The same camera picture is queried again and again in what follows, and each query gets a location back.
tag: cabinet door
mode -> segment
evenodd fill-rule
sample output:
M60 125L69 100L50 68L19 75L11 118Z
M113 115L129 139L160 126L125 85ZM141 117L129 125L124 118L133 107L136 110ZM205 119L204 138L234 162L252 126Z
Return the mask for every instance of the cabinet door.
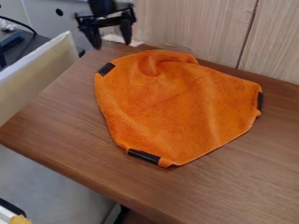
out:
M0 15L13 18L27 25L30 24L22 0L1 0Z
M240 69L299 83L299 1L260 0Z
M256 0L135 0L135 38L236 67Z
M62 32L70 31L76 46L90 49L84 34L77 29L74 13L90 15L87 1L75 0L24 0L32 27L38 34L50 39Z

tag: wooden table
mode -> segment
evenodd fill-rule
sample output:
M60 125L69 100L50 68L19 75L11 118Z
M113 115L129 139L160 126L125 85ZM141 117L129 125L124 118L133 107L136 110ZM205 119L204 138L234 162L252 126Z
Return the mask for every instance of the wooden table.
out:
M0 143L158 223L299 223L299 87L200 61L260 83L263 115L237 140L164 169L114 144L94 97L95 71L145 49L88 52L1 128Z

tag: towel fold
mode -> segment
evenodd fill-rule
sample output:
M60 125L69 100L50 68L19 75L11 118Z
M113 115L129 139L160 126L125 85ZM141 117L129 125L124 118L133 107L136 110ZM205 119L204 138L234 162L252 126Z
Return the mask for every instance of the towel fold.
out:
M184 165L243 135L261 87L187 53L140 52L107 63L94 87L116 144L162 167Z

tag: white object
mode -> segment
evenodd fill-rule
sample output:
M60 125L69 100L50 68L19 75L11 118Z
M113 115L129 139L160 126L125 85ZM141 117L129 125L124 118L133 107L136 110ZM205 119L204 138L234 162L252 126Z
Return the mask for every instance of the white object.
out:
M6 20L0 18L0 28L5 28L6 27Z
M122 43L122 44L125 43L123 40L123 37L116 35L116 34L108 34L108 35L104 36L102 39L117 42L117 43ZM132 39L130 46L138 47L142 44L144 44L144 43L141 41L136 41L136 40Z
M10 219L15 216L10 210L7 210L5 207L0 206L0 224L9 224Z
M0 73L0 126L78 59L65 32Z

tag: black cable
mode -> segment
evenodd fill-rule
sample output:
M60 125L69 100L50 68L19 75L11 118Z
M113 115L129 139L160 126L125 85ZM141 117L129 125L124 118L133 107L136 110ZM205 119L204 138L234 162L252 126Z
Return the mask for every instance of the black cable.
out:
M3 16L0 16L0 18L5 19L5 20L8 20L8 21L11 21L12 23L15 23L15 24L18 24L18 25L22 25L23 27L26 27L27 29L29 29L29 30L31 30L31 31L33 32L34 36L38 34L33 28L31 28L31 27L30 27L29 25L27 25L27 24L23 24L23 23L21 23L21 22L18 22L17 20L14 20L14 19L12 19L12 18L9 18L9 17L3 17Z

